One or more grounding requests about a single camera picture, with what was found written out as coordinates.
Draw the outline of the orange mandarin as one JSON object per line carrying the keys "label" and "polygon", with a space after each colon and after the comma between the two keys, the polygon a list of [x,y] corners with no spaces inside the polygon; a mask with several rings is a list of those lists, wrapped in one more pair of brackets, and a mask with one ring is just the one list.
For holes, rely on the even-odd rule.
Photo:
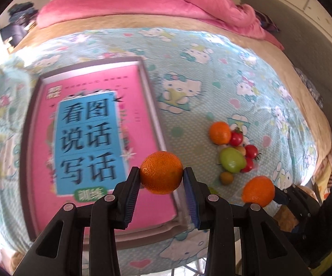
{"label": "orange mandarin", "polygon": [[140,181],[153,194],[173,193],[182,181],[183,165],[168,151],[149,155],[140,166]]}
{"label": "orange mandarin", "polygon": [[224,121],[216,121],[211,124],[208,136],[216,145],[227,145],[231,138],[230,126]]}
{"label": "orange mandarin", "polygon": [[246,183],[241,197],[244,203],[258,204],[261,207],[266,207],[275,197],[275,186],[270,178],[256,176]]}

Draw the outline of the small brown-green fruit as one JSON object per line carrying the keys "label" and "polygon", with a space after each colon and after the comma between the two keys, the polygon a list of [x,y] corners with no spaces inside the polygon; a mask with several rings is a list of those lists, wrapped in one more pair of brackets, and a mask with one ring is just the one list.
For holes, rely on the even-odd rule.
{"label": "small brown-green fruit", "polygon": [[230,172],[224,171],[220,174],[219,179],[224,186],[227,186],[234,181],[234,175]]}

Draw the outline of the red cherry tomato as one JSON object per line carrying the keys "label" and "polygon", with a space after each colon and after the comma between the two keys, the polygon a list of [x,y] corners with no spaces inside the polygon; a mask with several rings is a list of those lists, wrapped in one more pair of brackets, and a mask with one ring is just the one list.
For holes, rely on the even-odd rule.
{"label": "red cherry tomato", "polygon": [[258,148],[255,145],[246,145],[245,146],[245,156],[249,159],[256,159],[259,155]]}
{"label": "red cherry tomato", "polygon": [[243,142],[243,133],[240,130],[233,130],[231,132],[229,145],[237,147],[240,146],[242,142]]}
{"label": "red cherry tomato", "polygon": [[240,170],[241,173],[248,173],[254,168],[254,162],[251,158],[245,158],[246,166]]}

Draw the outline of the green apple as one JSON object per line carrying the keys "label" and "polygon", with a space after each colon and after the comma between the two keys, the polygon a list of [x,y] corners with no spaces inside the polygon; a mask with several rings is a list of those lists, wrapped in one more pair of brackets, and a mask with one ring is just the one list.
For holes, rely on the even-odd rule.
{"label": "green apple", "polygon": [[238,150],[228,147],[219,153],[222,167],[230,173],[238,173],[247,165],[247,160]]}

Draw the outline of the small pale round fruit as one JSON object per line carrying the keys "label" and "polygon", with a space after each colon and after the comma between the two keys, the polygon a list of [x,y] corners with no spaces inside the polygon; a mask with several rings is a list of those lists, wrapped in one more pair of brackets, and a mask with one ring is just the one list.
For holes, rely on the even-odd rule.
{"label": "small pale round fruit", "polygon": [[246,155],[245,147],[243,147],[243,146],[237,146],[237,147],[235,147],[235,149],[236,149],[237,151],[239,151],[243,156]]}

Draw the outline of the hello kitty bed sheet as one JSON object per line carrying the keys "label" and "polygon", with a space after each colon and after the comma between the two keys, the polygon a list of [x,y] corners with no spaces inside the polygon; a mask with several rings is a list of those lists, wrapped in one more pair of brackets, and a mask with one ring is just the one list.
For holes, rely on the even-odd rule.
{"label": "hello kitty bed sheet", "polygon": [[[13,250],[31,246],[19,192],[19,155],[27,106],[39,74],[66,65],[139,56],[157,97],[182,89],[178,112],[161,112],[167,140],[183,164],[226,200],[240,203],[254,175],[287,188],[306,184],[317,164],[309,126],[275,70],[254,51],[225,36],[202,31],[98,29],[27,46],[0,64],[0,235]],[[207,127],[222,120],[243,132],[243,144],[262,152],[258,166],[228,186],[217,180],[217,148]]]}

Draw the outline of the grey headboard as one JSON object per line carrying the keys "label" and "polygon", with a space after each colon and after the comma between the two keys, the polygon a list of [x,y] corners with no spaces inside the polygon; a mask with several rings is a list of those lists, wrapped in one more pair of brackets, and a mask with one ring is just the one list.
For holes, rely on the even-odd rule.
{"label": "grey headboard", "polygon": [[323,112],[332,129],[332,43],[310,21],[279,0],[242,0],[268,15],[280,29],[274,36],[285,55],[323,97]]}

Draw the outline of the dark patterned pillow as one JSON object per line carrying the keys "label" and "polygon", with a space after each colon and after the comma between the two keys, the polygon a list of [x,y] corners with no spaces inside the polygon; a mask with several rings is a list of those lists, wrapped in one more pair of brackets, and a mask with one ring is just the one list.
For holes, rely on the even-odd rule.
{"label": "dark patterned pillow", "polygon": [[255,10],[256,18],[260,21],[261,27],[270,32],[270,33],[278,33],[280,32],[280,29],[276,25],[276,23],[273,22],[273,20],[266,14]]}

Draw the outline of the pink blanket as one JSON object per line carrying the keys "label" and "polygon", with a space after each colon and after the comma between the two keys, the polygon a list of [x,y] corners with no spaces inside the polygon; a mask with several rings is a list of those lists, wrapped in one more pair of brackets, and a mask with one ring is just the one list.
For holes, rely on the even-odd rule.
{"label": "pink blanket", "polygon": [[197,19],[241,36],[282,44],[264,30],[255,10],[233,0],[52,0],[39,12],[40,28],[96,16],[146,14]]}

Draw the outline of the pile of dark clothes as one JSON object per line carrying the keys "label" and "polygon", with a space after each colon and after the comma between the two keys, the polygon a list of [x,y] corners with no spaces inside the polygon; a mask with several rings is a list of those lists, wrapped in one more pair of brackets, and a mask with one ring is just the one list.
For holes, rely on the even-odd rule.
{"label": "pile of dark clothes", "polygon": [[27,35],[26,27],[35,23],[39,10],[34,7],[33,2],[15,3],[7,13],[9,14],[8,25],[0,29],[3,43],[9,43],[16,47]]}

